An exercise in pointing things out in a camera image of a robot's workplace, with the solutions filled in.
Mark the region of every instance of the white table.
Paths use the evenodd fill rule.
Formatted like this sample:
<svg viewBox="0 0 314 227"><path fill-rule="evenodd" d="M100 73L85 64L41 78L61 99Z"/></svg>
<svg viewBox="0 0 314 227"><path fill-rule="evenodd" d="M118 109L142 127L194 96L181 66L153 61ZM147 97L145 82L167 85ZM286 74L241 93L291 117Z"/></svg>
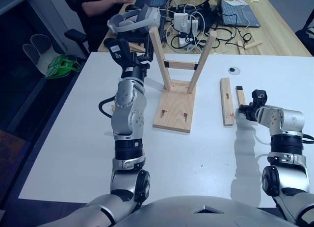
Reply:
<svg viewBox="0 0 314 227"><path fill-rule="evenodd" d="M199 55L166 54L167 59L197 62ZM240 75L228 68L237 66ZM110 119L98 103L117 91L121 68L109 53L92 53L61 109L20 193L22 199L89 202L109 193L114 139ZM189 80L192 71L170 70ZM255 89L266 90L268 105L299 110L304 132L314 134L314 59L260 55L210 55L197 84L191 133L153 128L162 89L156 58L145 80L144 169L151 174L146 203L177 195L232 198L255 207L274 207L261 188L268 165L269 129L243 117L223 126L219 81L230 77L234 108L236 86L246 102ZM104 106L111 112L110 104ZM314 192L314 148L304 145L311 192Z"/></svg>

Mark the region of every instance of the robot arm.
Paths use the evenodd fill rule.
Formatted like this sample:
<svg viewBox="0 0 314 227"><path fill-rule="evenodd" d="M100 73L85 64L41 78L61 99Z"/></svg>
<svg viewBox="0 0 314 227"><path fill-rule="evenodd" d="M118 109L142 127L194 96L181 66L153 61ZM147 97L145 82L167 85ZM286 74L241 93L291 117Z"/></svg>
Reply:
<svg viewBox="0 0 314 227"><path fill-rule="evenodd" d="M314 210L306 157L302 155L304 116L299 111L264 105L265 91L255 90L252 97L254 101L241 105L239 112L269 128L271 136L271 152L267 158L270 166L263 171L262 188L289 222L302 226L302 216Z"/></svg>
<svg viewBox="0 0 314 227"><path fill-rule="evenodd" d="M97 197L71 215L42 227L113 226L140 208L148 198L150 175L142 169L145 164L142 137L146 106L144 78L150 65L142 62L152 61L152 45L147 38L146 52L141 56L130 52L128 42L123 39L109 38L105 45L114 61L122 67L121 81L114 97L115 111L111 117L115 157L112 160L110 194ZM102 105L109 101L100 103L102 112Z"/></svg>

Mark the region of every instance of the green plastic bag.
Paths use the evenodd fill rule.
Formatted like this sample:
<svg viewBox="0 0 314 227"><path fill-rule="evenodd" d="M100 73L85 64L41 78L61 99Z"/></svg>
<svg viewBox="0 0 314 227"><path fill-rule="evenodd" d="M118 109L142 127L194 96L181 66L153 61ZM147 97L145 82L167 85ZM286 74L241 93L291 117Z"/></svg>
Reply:
<svg viewBox="0 0 314 227"><path fill-rule="evenodd" d="M44 79L55 79L67 76L70 74L71 70L79 72L81 71L81 65L74 60L69 60L66 55L62 54L54 58L48 65Z"/></svg>

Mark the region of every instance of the desk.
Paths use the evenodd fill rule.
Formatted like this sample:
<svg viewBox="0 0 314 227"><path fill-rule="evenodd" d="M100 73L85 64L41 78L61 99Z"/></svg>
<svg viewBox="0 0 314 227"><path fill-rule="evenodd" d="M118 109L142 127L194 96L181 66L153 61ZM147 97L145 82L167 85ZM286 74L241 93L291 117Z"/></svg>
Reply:
<svg viewBox="0 0 314 227"><path fill-rule="evenodd" d="M182 55L166 54L166 58L180 60ZM199 55L185 58L195 62ZM238 66L240 75L229 74L230 66ZM177 195L209 195L255 207L274 207L260 182L268 165L269 130L243 117L236 125L223 126L219 81L230 77L235 109L237 85L243 86L247 103L253 90L263 89L267 104L303 112L304 132L313 135L313 68L314 59L309 57L210 55L196 86L188 134L152 127L163 88L154 58L145 78L144 169L151 174L150 196L145 203ZM174 79L189 80L192 75L189 70L169 71ZM109 193L114 139L110 119L98 110L98 103L116 94L120 75L121 68L109 53L91 53L19 198L84 203ZM110 104L104 105L104 110L111 112ZM312 145L304 145L304 155L313 192Z"/></svg>
<svg viewBox="0 0 314 227"><path fill-rule="evenodd" d="M175 0L177 4L200 4L205 0ZM253 10L253 13L259 20L261 27L259 28L247 28L247 32L252 34L252 39L248 42L248 44L254 41L263 41L262 45L256 46L254 48L248 49L245 51L245 54L261 54L261 55L288 55L288 56L311 56L308 50L304 47L304 45L300 42L300 40L295 36L290 27L286 24L286 22L281 18L275 8L270 4L268 0L259 0L259 2L250 2L250 0L246 1ZM211 6L216 6L216 0L209 0ZM125 12L125 4L120 13ZM227 29L232 32L235 31L234 28L227 27ZM218 30L218 38L228 39L230 38L230 34L223 30ZM109 31L106 38L114 37L114 35ZM233 39L235 42L238 39L239 35ZM221 42L220 46L216 49L212 49L210 53L221 53L223 51L228 50L226 54L239 54L239 51L234 45L224 45L225 42ZM108 52L108 49L101 45L98 48L98 51ZM175 53L168 46L164 48L165 53ZM198 50L193 50L189 53L199 53Z"/></svg>

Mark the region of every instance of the mortise slot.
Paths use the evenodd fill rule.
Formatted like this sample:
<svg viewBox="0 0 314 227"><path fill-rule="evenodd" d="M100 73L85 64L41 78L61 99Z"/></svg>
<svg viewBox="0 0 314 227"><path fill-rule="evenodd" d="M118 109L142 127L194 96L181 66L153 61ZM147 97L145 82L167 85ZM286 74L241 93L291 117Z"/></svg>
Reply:
<svg viewBox="0 0 314 227"><path fill-rule="evenodd" d="M186 122L186 120L187 120L187 113L182 114L182 116L183 116L183 121Z"/></svg>

